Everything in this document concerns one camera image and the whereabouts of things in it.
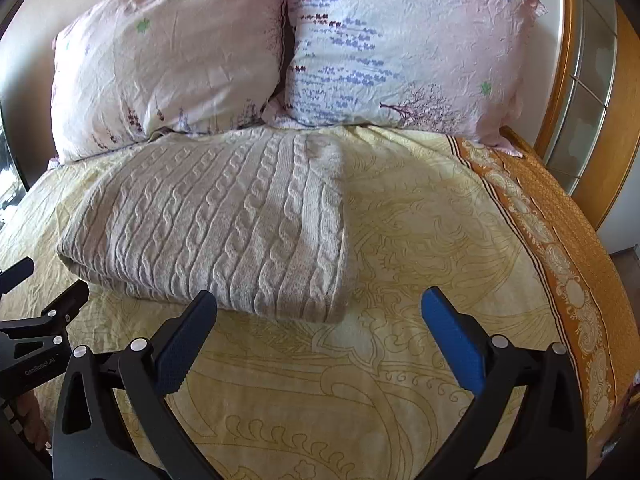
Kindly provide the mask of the person's left hand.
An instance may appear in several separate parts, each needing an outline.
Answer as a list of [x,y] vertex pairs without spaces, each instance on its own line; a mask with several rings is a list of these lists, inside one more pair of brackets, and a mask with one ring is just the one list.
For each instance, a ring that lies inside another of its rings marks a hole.
[[40,405],[33,391],[26,392],[16,399],[17,413],[24,420],[26,439],[41,451],[50,445],[50,434],[40,413]]

